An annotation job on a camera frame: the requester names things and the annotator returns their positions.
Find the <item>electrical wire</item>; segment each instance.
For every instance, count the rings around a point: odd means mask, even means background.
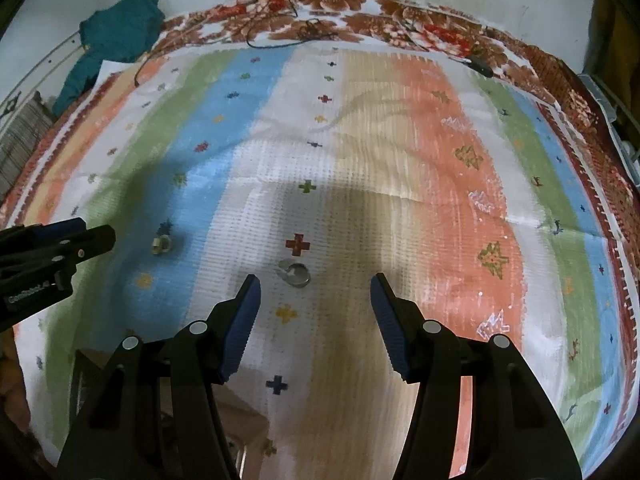
[[[298,11],[296,10],[296,6],[295,4],[293,4],[293,2],[291,0],[289,1],[289,7],[290,10],[292,11],[293,15],[297,18],[298,17]],[[315,41],[315,40],[323,40],[325,38],[330,38],[333,39],[335,37],[335,33],[334,32],[326,32],[326,33],[322,33],[322,31],[320,30],[320,28],[318,27],[318,23],[320,23],[320,20],[318,20],[317,18],[312,19],[312,20],[306,20],[305,21],[305,25],[303,25],[303,27],[300,28],[300,30],[298,31],[299,36],[301,36],[303,39],[299,40],[299,41],[294,41],[292,43],[286,43],[286,44],[277,44],[277,45],[256,45],[251,43],[251,40],[249,39],[251,37],[251,31],[254,29],[256,23],[259,23],[261,20],[270,18],[271,16],[281,16],[283,15],[282,12],[274,12],[271,14],[268,14],[267,16],[263,16],[261,17],[260,20],[256,21],[256,18],[258,17],[258,15],[263,12],[264,9],[267,9],[269,7],[269,4],[271,3],[271,0],[267,0],[267,3],[265,5],[262,6],[262,8],[260,10],[258,10],[254,16],[252,17],[251,21],[249,22],[249,27],[247,29],[247,32],[244,34],[244,39],[246,41],[246,44],[248,46],[250,46],[251,48],[285,48],[288,46],[296,46],[299,44],[303,44],[303,43],[308,43],[309,41]]]
[[[247,29],[247,32],[244,35],[244,39],[246,41],[246,44],[248,46],[250,46],[251,48],[263,48],[263,49],[264,48],[285,48],[285,47],[288,47],[288,46],[296,46],[296,45],[299,45],[299,44],[308,43],[309,41],[333,39],[335,37],[335,33],[334,32],[323,32],[318,27],[318,23],[320,23],[320,20],[318,20],[316,18],[316,19],[312,19],[312,20],[306,20],[305,25],[303,25],[303,27],[301,27],[300,30],[298,31],[299,36],[301,36],[303,38],[302,40],[295,41],[293,43],[287,43],[287,44],[261,45],[261,46],[258,46],[256,44],[251,43],[251,40],[249,39],[250,35],[251,35],[251,31],[254,29],[254,27],[255,27],[255,25],[257,23],[259,23],[261,20],[264,20],[266,18],[270,18],[271,16],[285,15],[282,12],[273,12],[271,14],[268,14],[266,16],[261,17],[260,20],[256,20],[258,15],[261,14],[264,9],[268,9],[269,8],[269,4],[271,3],[271,1],[272,0],[267,0],[267,3],[264,6],[262,6],[262,8],[260,10],[258,10],[254,14],[254,16],[251,18],[251,21],[249,22],[249,28]],[[292,15],[297,18],[298,17],[298,11],[296,9],[295,4],[293,3],[292,0],[288,0],[288,2],[289,2],[289,10],[290,10],[290,12],[292,12]],[[196,23],[191,25],[191,27],[189,27],[186,30],[182,31],[178,36],[173,38],[168,44],[166,44],[164,47],[162,47],[162,49],[159,50],[158,52],[149,53],[148,56],[146,56],[145,60],[140,65],[140,67],[138,68],[138,70],[136,71],[136,74],[133,76],[133,84],[134,84],[134,86],[136,88],[138,86],[140,86],[140,82],[138,81],[138,77],[140,76],[140,73],[142,72],[142,69],[145,67],[147,62],[149,62],[151,59],[156,59],[159,56],[161,56],[162,53],[169,46],[174,44],[176,41],[181,40],[186,34],[188,34],[193,29],[195,29],[196,27],[201,25],[202,22],[204,22],[206,19],[207,19],[207,17],[204,16],[201,20],[198,20]],[[201,46],[201,45],[204,45],[204,44],[215,44],[215,43],[221,41],[222,39],[223,38],[219,38],[218,40],[211,41],[210,43],[197,43],[196,45],[197,46]]]

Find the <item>white stripe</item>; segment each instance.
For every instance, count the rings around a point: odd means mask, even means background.
[[[212,219],[200,269],[191,298],[188,320],[203,319],[219,301],[235,295],[248,273],[262,285],[262,304],[238,373],[228,386],[244,402],[267,416],[269,437],[278,452],[261,478],[280,478],[278,472],[295,471],[297,421],[303,415],[311,378],[314,323],[318,290],[322,282],[327,234],[319,222],[327,200],[323,186],[333,167],[332,110],[317,99],[330,95],[340,103],[342,71],[331,71],[335,81],[324,79],[328,53],[310,56],[298,48],[284,65],[270,98],[258,112],[250,136],[234,153],[225,193]],[[314,118],[324,115],[328,122]],[[314,148],[307,142],[318,142]],[[299,184],[311,180],[316,190],[303,193]],[[305,235],[310,251],[295,258],[311,272],[305,288],[293,288],[276,275],[279,260],[293,258],[285,247],[295,233]],[[298,317],[283,325],[278,307],[290,304]],[[289,389],[280,396],[265,386],[283,375]]]

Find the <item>cross pattern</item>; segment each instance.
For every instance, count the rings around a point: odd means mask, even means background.
[[[302,251],[308,251],[311,248],[311,244],[309,242],[303,242],[303,238],[305,235],[301,235],[295,233],[293,235],[293,240],[287,240],[285,243],[285,247],[287,249],[291,249],[292,256],[302,256]]]
[[[273,388],[273,395],[279,395],[283,390],[287,390],[289,385],[282,382],[281,375],[274,375],[273,381],[267,381],[267,388]]]
[[[298,317],[298,313],[291,308],[291,305],[285,303],[284,306],[279,306],[276,309],[276,316],[282,320],[282,324],[286,325],[292,319]]]
[[[264,447],[262,448],[262,452],[265,456],[275,455],[278,452],[278,449],[273,445],[273,440],[270,438],[264,443]]]
[[[316,186],[312,186],[310,180],[305,180],[304,184],[298,184],[298,188],[301,189],[303,193],[311,193],[316,189]]]

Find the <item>yellow cross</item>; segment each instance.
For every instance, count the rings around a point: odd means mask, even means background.
[[[276,309],[276,316],[282,320],[282,324],[286,325],[289,321],[298,317],[298,313],[291,308],[291,305],[285,303],[284,306],[280,306]]]
[[[138,276],[136,280],[136,285],[140,288],[151,288],[152,283],[154,282],[154,277],[149,272],[143,272]]]

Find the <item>red cross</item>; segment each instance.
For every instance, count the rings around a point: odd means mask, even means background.
[[[196,153],[201,153],[201,152],[206,152],[208,148],[209,148],[209,143],[205,140],[204,142],[201,142],[200,144],[198,144],[193,149],[193,151]]]
[[[287,240],[285,247],[287,249],[292,249],[291,256],[302,256],[302,251],[308,251],[311,248],[311,244],[309,242],[303,242],[302,238],[305,235],[294,234],[293,240]]]

